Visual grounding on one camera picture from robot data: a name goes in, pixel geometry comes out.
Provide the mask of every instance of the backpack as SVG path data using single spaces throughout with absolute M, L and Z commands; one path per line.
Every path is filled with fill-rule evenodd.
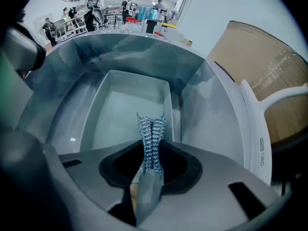
M 129 0 L 126 4 L 125 10 L 133 10 L 133 2 L 131 0 Z
M 90 10 L 93 9 L 93 0 L 88 0 L 87 7 L 88 7 L 88 9 L 90 9 Z

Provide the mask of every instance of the blue object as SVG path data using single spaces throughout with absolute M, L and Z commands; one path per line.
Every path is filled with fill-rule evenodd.
M 145 19 L 156 19 L 157 13 L 158 11 L 155 8 L 140 6 L 138 12 L 138 20 L 143 21 Z

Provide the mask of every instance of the white shirt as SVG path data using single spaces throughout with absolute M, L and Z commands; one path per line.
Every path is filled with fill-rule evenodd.
M 91 11 L 91 10 L 87 7 L 88 1 L 89 1 L 89 0 L 80 0 L 80 1 L 79 1 L 79 5 L 85 5 L 84 7 L 81 8 L 81 10 L 83 10 L 82 14 L 86 14 L 87 12 Z

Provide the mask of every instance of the white wall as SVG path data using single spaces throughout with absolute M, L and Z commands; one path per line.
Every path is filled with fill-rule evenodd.
M 66 2 L 66 6 L 69 8 L 72 7 L 78 7 L 78 5 L 80 4 L 79 1 L 75 1 L 75 2 Z
M 230 20 L 262 28 L 308 60 L 305 38 L 281 0 L 187 0 L 178 31 L 207 56 Z
M 41 21 L 47 16 L 54 22 L 60 20 L 65 7 L 70 6 L 62 0 L 30 0 L 25 7 L 24 24 L 38 33 Z

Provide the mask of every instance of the gray plastic tray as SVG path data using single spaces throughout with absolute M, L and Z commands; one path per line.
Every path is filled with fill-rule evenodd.
M 140 139 L 137 112 L 150 118 L 165 114 L 165 140 L 174 141 L 168 82 L 110 70 L 89 109 L 80 150 L 101 149 Z

